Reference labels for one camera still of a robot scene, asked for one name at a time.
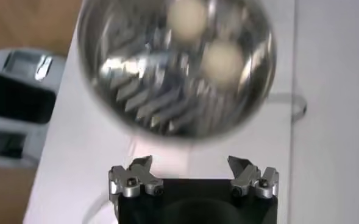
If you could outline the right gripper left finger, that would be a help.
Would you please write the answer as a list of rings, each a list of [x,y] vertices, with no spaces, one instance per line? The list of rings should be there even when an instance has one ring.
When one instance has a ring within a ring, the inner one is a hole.
[[[164,193],[163,180],[150,173],[152,156],[135,158],[128,168],[113,166],[108,172],[109,198],[122,195],[135,198],[141,195],[141,190],[151,196]]]

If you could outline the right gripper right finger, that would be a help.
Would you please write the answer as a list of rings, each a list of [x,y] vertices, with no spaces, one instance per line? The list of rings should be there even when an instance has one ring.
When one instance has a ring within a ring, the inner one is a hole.
[[[234,197],[245,197],[253,189],[255,196],[262,199],[278,197],[279,173],[274,167],[261,170],[248,159],[229,156],[229,167],[234,179],[230,181],[231,193]]]

